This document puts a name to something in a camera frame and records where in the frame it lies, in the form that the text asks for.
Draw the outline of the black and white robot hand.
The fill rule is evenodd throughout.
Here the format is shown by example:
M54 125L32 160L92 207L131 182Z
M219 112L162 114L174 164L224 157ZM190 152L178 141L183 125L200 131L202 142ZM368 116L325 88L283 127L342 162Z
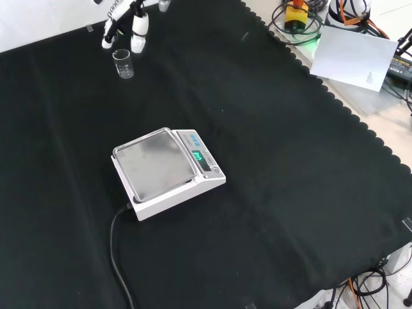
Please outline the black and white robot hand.
M146 35L149 29L149 16L145 12L143 1L116 1L109 9L108 19L104 24L102 48L108 50L112 47L120 27L130 18L132 21L131 52L142 53Z

